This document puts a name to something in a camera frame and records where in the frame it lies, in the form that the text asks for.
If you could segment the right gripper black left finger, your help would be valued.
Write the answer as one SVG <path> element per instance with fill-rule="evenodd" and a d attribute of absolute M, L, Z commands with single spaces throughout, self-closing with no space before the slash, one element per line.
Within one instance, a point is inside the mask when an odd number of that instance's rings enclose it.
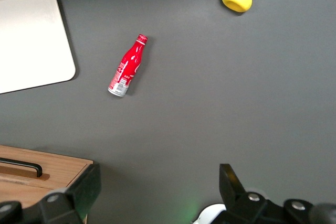
<path fill-rule="evenodd" d="M 84 223 L 100 192 L 100 165 L 90 164 L 68 188 L 56 189 L 30 207 L 1 202 L 1 223 Z"/>

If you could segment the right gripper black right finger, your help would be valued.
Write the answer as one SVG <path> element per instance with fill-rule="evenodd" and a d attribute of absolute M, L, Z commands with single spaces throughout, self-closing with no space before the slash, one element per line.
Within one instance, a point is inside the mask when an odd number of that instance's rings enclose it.
<path fill-rule="evenodd" d="M 214 223 L 335 223 L 335 204 L 287 199 L 278 206 L 257 192 L 246 191 L 229 164 L 219 166 L 219 191 L 226 210 Z"/>

